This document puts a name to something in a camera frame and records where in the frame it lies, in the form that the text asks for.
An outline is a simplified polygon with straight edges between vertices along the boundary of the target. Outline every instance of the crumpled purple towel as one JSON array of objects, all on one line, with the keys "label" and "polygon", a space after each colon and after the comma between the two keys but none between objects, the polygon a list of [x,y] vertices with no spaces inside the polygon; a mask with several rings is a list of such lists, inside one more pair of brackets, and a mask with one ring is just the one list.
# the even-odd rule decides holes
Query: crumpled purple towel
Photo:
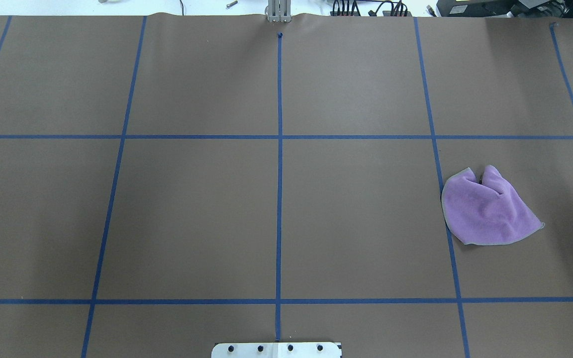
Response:
[{"label": "crumpled purple towel", "polygon": [[493,166],[481,183],[470,168],[450,177],[441,206],[450,231],[466,245],[507,245],[545,226]]}]

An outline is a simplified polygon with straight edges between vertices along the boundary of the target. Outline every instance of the purple cloth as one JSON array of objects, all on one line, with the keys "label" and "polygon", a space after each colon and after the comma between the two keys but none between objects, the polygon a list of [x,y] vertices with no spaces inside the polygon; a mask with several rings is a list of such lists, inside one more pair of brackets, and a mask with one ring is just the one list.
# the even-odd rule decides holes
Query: purple cloth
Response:
[{"label": "purple cloth", "polygon": [[450,177],[441,206],[450,231],[466,245],[507,245],[545,226],[493,166],[481,183],[470,168]]}]

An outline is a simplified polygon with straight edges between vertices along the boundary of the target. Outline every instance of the label sticker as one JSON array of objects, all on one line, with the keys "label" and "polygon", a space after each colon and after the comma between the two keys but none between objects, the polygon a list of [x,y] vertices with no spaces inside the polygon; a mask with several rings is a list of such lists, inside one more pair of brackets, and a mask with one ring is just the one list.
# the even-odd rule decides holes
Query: label sticker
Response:
[{"label": "label sticker", "polygon": [[450,14],[463,13],[467,8],[468,5],[453,6],[452,9],[450,9]]}]

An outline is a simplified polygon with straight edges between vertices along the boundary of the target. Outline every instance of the gray mat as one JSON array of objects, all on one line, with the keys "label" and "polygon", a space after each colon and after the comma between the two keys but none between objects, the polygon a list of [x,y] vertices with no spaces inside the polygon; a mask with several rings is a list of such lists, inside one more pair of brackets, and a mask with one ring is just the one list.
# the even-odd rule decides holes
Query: gray mat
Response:
[{"label": "gray mat", "polygon": [[[573,357],[549,25],[0,17],[0,357]],[[546,227],[464,246],[440,186],[489,164]]]}]

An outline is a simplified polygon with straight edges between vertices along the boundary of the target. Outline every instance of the gray metal bracket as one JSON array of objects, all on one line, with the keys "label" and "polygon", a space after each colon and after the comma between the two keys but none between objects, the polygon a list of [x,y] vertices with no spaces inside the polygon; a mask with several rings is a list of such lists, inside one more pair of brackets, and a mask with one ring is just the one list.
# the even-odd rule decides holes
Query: gray metal bracket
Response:
[{"label": "gray metal bracket", "polygon": [[264,12],[269,22],[291,22],[291,0],[269,0]]}]

